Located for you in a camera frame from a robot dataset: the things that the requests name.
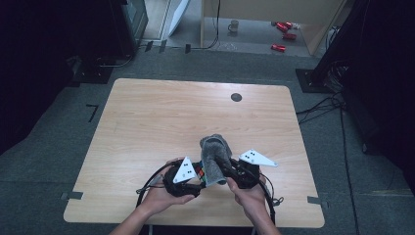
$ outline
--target floor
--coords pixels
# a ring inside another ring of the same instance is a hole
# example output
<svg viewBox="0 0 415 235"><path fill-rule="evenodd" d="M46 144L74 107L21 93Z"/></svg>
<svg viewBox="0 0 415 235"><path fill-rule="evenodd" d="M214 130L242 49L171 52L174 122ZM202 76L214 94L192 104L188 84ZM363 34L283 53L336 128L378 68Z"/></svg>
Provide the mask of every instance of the floor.
<svg viewBox="0 0 415 235"><path fill-rule="evenodd" d="M190 44L192 48L200 48L201 1L190 1L177 29L171 36L168 36L174 11L180 2L181 0L171 0L161 39L154 40L154 45L160 45L162 40L167 40L166 46L168 47L185 48L186 44ZM230 32L228 25L231 21L231 19L219 19L218 41L210 50L316 58L321 58L326 50L323 42L315 55L311 56L305 46L300 29L290 29L289 33L296 34L297 39L289 41L282 39L283 33L271 22L238 20L238 31ZM214 40L216 36L215 26L216 19L205 18L204 47L208 47ZM286 51L283 53L271 50L270 47L273 43L286 46Z"/></svg>

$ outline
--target gray object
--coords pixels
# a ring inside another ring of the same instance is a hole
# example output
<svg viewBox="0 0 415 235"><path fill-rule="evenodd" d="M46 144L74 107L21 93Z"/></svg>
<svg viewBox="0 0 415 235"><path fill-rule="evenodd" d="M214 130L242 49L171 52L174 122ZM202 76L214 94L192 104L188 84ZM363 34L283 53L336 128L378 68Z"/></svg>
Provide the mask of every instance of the gray object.
<svg viewBox="0 0 415 235"><path fill-rule="evenodd" d="M200 144L202 148L201 158L207 187L214 183L225 184L226 178L222 174L222 171L215 160L222 159L229 167L231 167L230 158L232 157L232 151L229 148L228 143L221 135L213 134L203 138Z"/></svg>

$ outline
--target white board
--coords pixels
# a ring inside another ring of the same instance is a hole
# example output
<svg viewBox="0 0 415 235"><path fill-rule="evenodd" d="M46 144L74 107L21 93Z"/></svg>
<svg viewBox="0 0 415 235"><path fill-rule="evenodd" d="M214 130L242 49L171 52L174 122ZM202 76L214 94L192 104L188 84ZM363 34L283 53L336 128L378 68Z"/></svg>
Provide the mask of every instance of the white board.
<svg viewBox="0 0 415 235"><path fill-rule="evenodd" d="M168 36L171 36L173 34L174 30L176 30L177 26L179 25L181 19L183 18L184 13L187 10L187 7L190 4L190 0L182 0L177 7L176 11L173 15L173 20L170 24L170 30L168 31Z"/></svg>

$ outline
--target person's left hand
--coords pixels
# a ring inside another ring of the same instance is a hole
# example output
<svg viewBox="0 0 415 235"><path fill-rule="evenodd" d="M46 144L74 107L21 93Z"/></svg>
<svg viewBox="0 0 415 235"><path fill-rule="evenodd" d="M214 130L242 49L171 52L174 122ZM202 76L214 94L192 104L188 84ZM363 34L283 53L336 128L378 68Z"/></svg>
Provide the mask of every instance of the person's left hand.
<svg viewBox="0 0 415 235"><path fill-rule="evenodd" d="M165 175L169 169L170 167L165 168L160 172L160 174ZM157 182L154 186L155 187L149 189L146 198L143 200L143 203L139 206L141 209L145 210L149 215L162 212L172 205L186 204L195 198L195 196L193 195L185 195L183 197L178 198L172 196L165 190L164 184L162 183L162 179L159 180L159 182Z"/></svg>

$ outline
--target gray carpet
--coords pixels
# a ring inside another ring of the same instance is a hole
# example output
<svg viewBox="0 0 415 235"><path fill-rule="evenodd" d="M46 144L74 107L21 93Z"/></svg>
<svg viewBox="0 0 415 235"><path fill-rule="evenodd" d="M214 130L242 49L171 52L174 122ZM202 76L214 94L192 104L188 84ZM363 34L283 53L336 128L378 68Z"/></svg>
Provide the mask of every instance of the gray carpet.
<svg viewBox="0 0 415 235"><path fill-rule="evenodd" d="M102 110L117 78L151 78L286 85L297 111L327 94L304 94L295 69L313 69L318 59L158 48L140 50L115 68L109 84L68 87L30 135L0 157L0 234L108 234L115 224L67 223L62 192L71 191ZM93 108L99 105L89 122ZM347 158L360 234L413 234L415 200L401 171L382 156L361 153L361 139L344 113ZM356 234L346 179L340 111L300 126L317 192L328 204L319 229L281 228L284 234Z"/></svg>

